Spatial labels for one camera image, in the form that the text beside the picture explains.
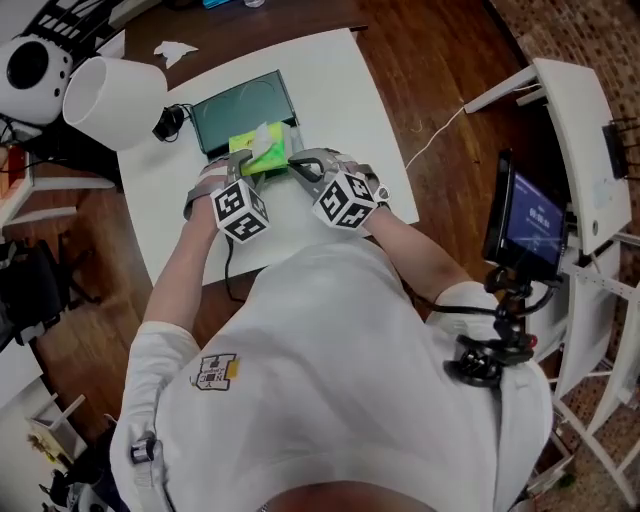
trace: white chair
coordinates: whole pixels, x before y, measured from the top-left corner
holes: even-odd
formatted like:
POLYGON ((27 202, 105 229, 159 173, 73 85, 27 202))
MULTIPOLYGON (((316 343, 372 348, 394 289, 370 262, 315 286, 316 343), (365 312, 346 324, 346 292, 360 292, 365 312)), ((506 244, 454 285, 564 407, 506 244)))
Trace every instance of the white chair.
POLYGON ((557 296, 558 301, 528 320, 528 332, 542 340, 541 360, 564 344, 560 376, 553 398, 554 407, 575 429, 594 455, 614 479, 630 506, 638 504, 638 497, 624 475, 624 470, 640 453, 640 440, 621 464, 616 465, 594 433, 613 414, 620 404, 629 403, 635 394, 636 380, 640 373, 640 284, 635 288, 617 280, 620 268, 620 241, 606 249, 596 263, 586 267, 576 265, 576 254, 567 251, 561 271, 568 277, 569 299, 557 296), (561 400, 568 391, 598 365, 604 357, 615 312, 616 297, 628 302, 622 338, 613 370, 596 412, 588 426, 561 400))
POLYGON ((55 404, 56 398, 58 398, 57 393, 27 418, 27 421, 33 431, 54 451, 54 454, 62 454, 73 462, 86 450, 87 444, 71 426, 68 418, 84 402, 85 396, 80 395, 62 412, 55 404))

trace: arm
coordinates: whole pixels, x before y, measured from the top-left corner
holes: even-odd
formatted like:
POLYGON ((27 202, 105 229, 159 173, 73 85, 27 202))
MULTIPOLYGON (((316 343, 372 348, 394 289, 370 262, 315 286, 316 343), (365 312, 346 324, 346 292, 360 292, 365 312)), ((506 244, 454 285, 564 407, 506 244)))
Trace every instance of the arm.
POLYGON ((402 222, 388 208, 378 208, 364 227, 387 253, 400 276, 425 299, 435 302, 446 289, 471 281, 442 247, 402 222))
POLYGON ((204 266, 217 233, 211 200, 196 199, 191 219, 151 292, 145 322, 166 322, 191 332, 202 297, 204 266))

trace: white shelf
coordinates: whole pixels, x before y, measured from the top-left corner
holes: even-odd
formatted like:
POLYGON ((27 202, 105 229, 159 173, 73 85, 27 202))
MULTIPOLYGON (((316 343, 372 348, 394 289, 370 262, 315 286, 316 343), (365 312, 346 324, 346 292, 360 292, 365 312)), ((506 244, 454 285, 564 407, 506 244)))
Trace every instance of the white shelf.
POLYGON ((590 434, 598 430, 609 419, 609 416, 616 410, 618 405, 622 403, 620 392, 623 390, 627 380, 637 371, 638 358, 640 357, 639 302, 640 284, 636 287, 634 296, 629 300, 618 355, 604 395, 589 424, 588 432, 590 434))
MULTIPOLYGON (((603 277, 615 278, 620 269, 620 244, 598 257, 603 277)), ((593 263, 587 270, 596 272, 593 263)), ((569 276, 569 323, 560 376, 555 390, 561 398, 592 371, 604 357, 616 307, 616 295, 582 276, 569 276)))

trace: tissue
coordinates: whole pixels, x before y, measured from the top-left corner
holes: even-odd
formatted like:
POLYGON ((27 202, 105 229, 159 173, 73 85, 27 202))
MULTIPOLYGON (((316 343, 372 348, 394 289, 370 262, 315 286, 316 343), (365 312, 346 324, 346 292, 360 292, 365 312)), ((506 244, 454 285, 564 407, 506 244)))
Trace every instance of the tissue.
POLYGON ((184 43, 176 43, 174 41, 163 41, 153 52, 155 55, 164 55, 167 59, 167 69, 178 62, 189 52, 195 52, 198 49, 184 43))
POLYGON ((271 133, 269 133, 267 123, 262 123, 258 128, 256 128, 256 135, 253 138, 253 144, 251 145, 251 160, 249 160, 246 165, 255 162, 258 158, 267 153, 274 143, 275 141, 273 140, 271 133))

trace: white lamp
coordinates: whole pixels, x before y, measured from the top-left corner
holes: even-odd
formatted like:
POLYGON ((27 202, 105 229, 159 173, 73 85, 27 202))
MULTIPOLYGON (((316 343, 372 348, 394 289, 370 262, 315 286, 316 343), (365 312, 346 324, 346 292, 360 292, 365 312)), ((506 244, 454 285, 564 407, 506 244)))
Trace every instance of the white lamp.
POLYGON ((165 109, 167 79, 155 66, 94 57, 78 68, 64 97, 64 120, 109 149, 129 149, 151 132, 164 140, 180 129, 180 107, 165 109))

